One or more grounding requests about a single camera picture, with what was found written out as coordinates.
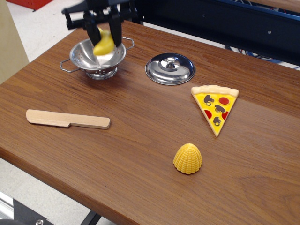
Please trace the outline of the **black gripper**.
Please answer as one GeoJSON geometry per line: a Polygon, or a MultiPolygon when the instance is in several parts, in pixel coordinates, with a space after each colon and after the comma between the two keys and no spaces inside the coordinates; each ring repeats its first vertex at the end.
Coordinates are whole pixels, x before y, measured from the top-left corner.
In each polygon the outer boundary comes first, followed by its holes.
{"type": "Polygon", "coordinates": [[[124,20],[137,16],[133,0],[84,0],[81,3],[64,8],[69,30],[84,28],[94,46],[101,40],[97,24],[108,23],[115,46],[122,43],[124,20]]]}

